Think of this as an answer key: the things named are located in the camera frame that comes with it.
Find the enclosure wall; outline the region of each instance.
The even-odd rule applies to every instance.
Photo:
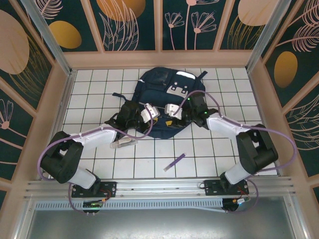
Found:
[[[266,125],[287,133],[297,144],[297,160],[284,169],[284,175],[293,177],[307,223],[317,235],[319,2],[295,2],[253,70],[252,81]],[[280,137],[274,136],[273,140],[280,145],[281,164],[288,162],[292,155],[290,144]]]
[[[36,4],[68,63],[96,69],[243,66],[278,0],[53,2]]]
[[[8,238],[47,144],[66,75],[14,1],[0,3],[0,232]]]

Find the white tile floor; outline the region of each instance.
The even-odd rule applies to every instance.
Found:
[[[119,112],[124,101],[113,92],[132,98],[138,78],[148,69],[81,70],[77,72],[63,130],[78,133],[97,127]],[[248,124],[261,122],[257,104],[245,68],[181,68],[199,75],[208,74],[203,83],[216,98],[221,111],[230,118]],[[207,99],[209,107],[215,104]],[[130,130],[130,134],[141,134]],[[186,153],[175,167],[164,168],[174,158]],[[84,151],[80,165],[102,179],[111,178],[180,178],[219,176],[238,162],[236,142],[217,132],[209,132],[191,124],[172,139],[146,137],[136,146],[111,149],[103,145]],[[276,171],[260,173],[276,175]]]

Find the navy backpack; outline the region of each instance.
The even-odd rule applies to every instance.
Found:
[[[196,77],[184,71],[155,67],[142,75],[136,85],[132,101],[140,105],[141,111],[144,110],[146,103],[158,108],[160,116],[155,119],[150,137],[168,139],[187,127],[187,125],[182,128],[168,127],[166,122],[172,118],[164,113],[165,105],[180,105],[188,93],[194,90],[205,91],[201,79],[206,74],[207,72],[204,71],[199,77]]]

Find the black mount plate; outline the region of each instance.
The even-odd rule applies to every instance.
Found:
[[[96,195],[92,195],[90,190],[84,189],[78,185],[73,186],[72,198],[106,198],[108,190],[111,192],[111,198],[115,197],[117,182],[101,182],[100,190]]]
[[[239,190],[238,186],[246,194],[249,194],[247,182],[245,180],[240,181],[236,186],[233,186],[227,192],[225,192],[222,186],[220,185],[219,179],[204,181],[206,196],[241,195],[241,191]]]

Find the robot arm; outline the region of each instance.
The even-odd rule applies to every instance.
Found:
[[[146,106],[152,118],[159,115],[155,107],[149,104]],[[221,116],[218,110],[208,109],[203,93],[191,95],[188,104],[176,114],[178,107],[172,104],[166,106],[165,113],[173,117],[168,126],[181,127],[194,122],[199,127],[217,131],[237,142],[240,162],[220,176],[220,184],[225,192],[278,159],[277,151],[267,132],[243,128],[228,122],[225,120],[227,117]],[[117,133],[115,129],[127,132],[130,128],[139,127],[146,132],[150,127],[150,119],[151,116],[146,110],[139,110],[137,103],[126,101],[116,119],[112,117],[97,128],[101,130],[90,134],[83,132],[83,137],[64,141],[50,148],[40,166],[59,183],[74,183],[95,195],[99,190],[100,179],[92,172],[78,167],[82,151],[120,140],[124,135]],[[63,131],[58,132],[50,143],[69,136]]]
[[[151,113],[152,118],[159,115],[155,107],[149,104],[145,106]],[[116,119],[112,117],[95,129],[79,133],[80,137],[63,141],[48,149],[40,166],[59,183],[70,182],[90,190],[95,195],[100,187],[100,179],[92,172],[78,166],[83,150],[89,150],[114,141],[127,142],[127,140],[121,139],[124,135],[118,133],[115,129],[127,133],[129,129],[139,127],[147,131],[150,127],[151,115],[147,110],[140,111],[138,104],[126,101]],[[68,135],[63,131],[58,132],[50,144],[74,135],[77,134]]]
[[[194,122],[199,127],[219,132],[237,142],[240,162],[220,175],[220,184],[225,192],[278,159],[275,146],[267,132],[237,126],[241,124],[221,116],[216,109],[208,109],[203,93],[191,95],[188,98],[188,105],[176,113],[178,108],[176,105],[166,105],[165,113],[175,117],[171,127]]]

